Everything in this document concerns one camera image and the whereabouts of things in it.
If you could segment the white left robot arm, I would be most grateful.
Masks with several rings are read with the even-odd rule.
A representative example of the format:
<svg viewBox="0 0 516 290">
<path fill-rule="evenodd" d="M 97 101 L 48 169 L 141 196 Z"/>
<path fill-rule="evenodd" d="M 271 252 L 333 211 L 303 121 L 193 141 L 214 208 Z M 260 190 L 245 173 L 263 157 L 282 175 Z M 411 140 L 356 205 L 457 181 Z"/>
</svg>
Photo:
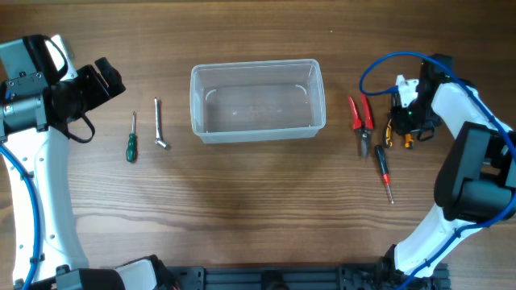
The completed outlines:
<svg viewBox="0 0 516 290">
<path fill-rule="evenodd" d="M 123 93 L 105 58 L 74 68 L 56 40 L 5 42 L 1 62 L 1 154 L 15 214 L 16 289 L 178 289 L 155 255 L 112 269 L 89 266 L 76 230 L 68 182 L 69 124 Z"/>
</svg>

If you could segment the orange black pliers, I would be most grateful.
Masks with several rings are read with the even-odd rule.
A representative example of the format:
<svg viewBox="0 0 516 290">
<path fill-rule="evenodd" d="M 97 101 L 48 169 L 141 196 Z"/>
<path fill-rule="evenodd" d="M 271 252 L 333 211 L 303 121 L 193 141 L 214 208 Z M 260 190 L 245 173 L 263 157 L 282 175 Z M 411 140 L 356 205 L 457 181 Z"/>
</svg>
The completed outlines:
<svg viewBox="0 0 516 290">
<path fill-rule="evenodd" d="M 392 118 L 388 117 L 385 129 L 384 129 L 384 133 L 383 133 L 383 139 L 382 139 L 383 147 L 385 147 L 385 148 L 391 148 L 393 146 L 393 141 L 392 141 L 393 127 L 392 127 L 392 125 L 393 125 Z M 412 138 L 411 133 L 405 135 L 404 146 L 406 149 L 409 149 L 409 150 L 412 150 L 414 148 L 414 139 Z"/>
</svg>

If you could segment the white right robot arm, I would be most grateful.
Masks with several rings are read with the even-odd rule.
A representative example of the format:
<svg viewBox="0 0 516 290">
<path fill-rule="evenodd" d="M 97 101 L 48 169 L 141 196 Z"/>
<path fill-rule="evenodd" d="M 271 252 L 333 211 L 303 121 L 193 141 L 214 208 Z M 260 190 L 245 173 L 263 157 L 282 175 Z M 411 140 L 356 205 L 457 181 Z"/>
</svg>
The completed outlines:
<svg viewBox="0 0 516 290">
<path fill-rule="evenodd" d="M 514 131 L 454 75 L 450 56 L 422 62 L 415 92 L 415 103 L 436 114 L 455 141 L 436 177 L 430 212 L 393 248 L 403 286 L 431 276 L 467 237 L 515 214 Z"/>
</svg>

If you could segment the black red screwdriver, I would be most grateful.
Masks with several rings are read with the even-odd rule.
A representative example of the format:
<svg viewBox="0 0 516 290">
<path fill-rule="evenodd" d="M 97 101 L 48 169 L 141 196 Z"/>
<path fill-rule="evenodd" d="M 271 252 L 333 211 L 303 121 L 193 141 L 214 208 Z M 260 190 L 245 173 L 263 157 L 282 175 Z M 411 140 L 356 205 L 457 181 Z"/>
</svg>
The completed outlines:
<svg viewBox="0 0 516 290">
<path fill-rule="evenodd" d="M 387 196 L 389 198 L 389 203 L 391 205 L 393 205 L 394 204 L 394 198 L 393 198 L 393 192 L 392 192 L 392 189 L 391 189 L 391 181 L 390 181 L 389 169 L 388 169 L 388 164 L 386 162 L 386 155 L 385 155 L 384 148 L 381 145 L 376 145 L 374 147 L 374 153 L 375 153 L 375 156 L 377 158 L 377 162 L 379 164 L 380 173 L 382 175 L 382 178 L 383 178 L 383 181 L 384 181 L 384 184 L 385 184 L 385 187 L 386 187 Z"/>
</svg>

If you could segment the red handled cutters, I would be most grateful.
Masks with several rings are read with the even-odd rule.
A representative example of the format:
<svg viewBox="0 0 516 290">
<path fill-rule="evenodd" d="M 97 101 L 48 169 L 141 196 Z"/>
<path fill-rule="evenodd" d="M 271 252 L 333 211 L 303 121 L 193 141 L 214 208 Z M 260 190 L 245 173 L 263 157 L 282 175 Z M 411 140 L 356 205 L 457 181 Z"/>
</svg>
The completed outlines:
<svg viewBox="0 0 516 290">
<path fill-rule="evenodd" d="M 374 121 L 367 96 L 365 94 L 361 94 L 360 101 L 364 109 L 364 119 L 360 117 L 354 99 L 352 97 L 348 98 L 353 118 L 352 129 L 360 138 L 360 154 L 366 158 L 369 153 L 372 131 L 374 130 Z"/>
</svg>

